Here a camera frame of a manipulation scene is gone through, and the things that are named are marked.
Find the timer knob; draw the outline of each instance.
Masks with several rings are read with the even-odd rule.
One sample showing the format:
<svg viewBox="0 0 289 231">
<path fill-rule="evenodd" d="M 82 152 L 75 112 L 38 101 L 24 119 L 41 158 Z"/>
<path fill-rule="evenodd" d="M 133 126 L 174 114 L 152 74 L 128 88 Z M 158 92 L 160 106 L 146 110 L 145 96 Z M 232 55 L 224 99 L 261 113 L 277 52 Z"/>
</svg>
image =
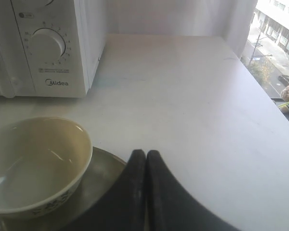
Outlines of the timer knob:
<svg viewBox="0 0 289 231">
<path fill-rule="evenodd" d="M 53 0 L 22 0 L 22 2 L 32 8 L 40 8 L 50 4 Z"/>
<path fill-rule="evenodd" d="M 64 53 L 66 44 L 54 30 L 42 28 L 37 30 L 29 41 L 29 49 L 39 62 L 55 62 Z"/>
</svg>

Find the bowl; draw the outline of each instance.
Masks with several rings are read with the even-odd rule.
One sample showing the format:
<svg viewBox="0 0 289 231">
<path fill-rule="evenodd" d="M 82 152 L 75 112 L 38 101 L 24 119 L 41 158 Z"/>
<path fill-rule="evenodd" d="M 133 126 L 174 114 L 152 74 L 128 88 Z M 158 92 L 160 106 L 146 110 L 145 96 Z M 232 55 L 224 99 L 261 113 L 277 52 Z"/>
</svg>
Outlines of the bowl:
<svg viewBox="0 0 289 231">
<path fill-rule="evenodd" d="M 0 215 L 34 218 L 73 194 L 92 157 L 88 133 L 58 117 L 27 119 L 0 129 Z"/>
</svg>

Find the white countertop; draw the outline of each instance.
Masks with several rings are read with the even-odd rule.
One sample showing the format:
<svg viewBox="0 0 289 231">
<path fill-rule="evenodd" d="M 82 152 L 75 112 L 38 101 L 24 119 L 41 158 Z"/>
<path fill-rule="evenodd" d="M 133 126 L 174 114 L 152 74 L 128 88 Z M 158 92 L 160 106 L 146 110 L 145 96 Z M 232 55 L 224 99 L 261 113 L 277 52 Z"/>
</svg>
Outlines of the white countertop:
<svg viewBox="0 0 289 231">
<path fill-rule="evenodd" d="M 36 116 L 124 160 L 157 149 L 222 219 L 289 231 L 289 122 L 221 38 L 112 35 L 86 98 L 0 98 L 0 127 Z"/>
</svg>

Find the road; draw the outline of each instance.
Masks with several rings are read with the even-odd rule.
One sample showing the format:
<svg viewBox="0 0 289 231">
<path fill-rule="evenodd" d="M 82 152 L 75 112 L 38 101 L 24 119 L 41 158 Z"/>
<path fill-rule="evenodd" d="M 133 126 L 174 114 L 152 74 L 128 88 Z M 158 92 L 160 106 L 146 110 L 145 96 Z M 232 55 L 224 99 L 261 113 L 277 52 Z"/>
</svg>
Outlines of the road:
<svg viewBox="0 0 289 231">
<path fill-rule="evenodd" d="M 247 54 L 247 57 L 251 57 L 253 49 L 254 46 L 248 41 L 245 48 L 245 54 Z M 259 60 L 255 60 L 255 62 L 264 65 L 266 60 L 270 61 L 270 57 L 263 57 L 263 55 L 268 54 L 262 54 L 256 48 L 254 56 L 255 58 L 259 58 Z M 271 98 L 280 98 L 280 93 L 285 88 L 285 86 L 278 80 L 278 76 L 282 73 L 271 62 L 267 62 L 266 65 L 272 70 L 272 73 L 270 74 L 268 83 L 266 83 L 263 88 Z"/>
</svg>

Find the microwave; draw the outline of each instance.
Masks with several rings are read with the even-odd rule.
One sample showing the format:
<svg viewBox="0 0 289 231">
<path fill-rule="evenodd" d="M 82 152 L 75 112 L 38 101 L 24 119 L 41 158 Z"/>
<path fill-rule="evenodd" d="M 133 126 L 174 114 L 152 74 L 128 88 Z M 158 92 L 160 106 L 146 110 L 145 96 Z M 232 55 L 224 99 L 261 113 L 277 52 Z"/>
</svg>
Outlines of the microwave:
<svg viewBox="0 0 289 231">
<path fill-rule="evenodd" d="M 0 95 L 84 97 L 107 34 L 105 0 L 0 0 Z"/>
</svg>

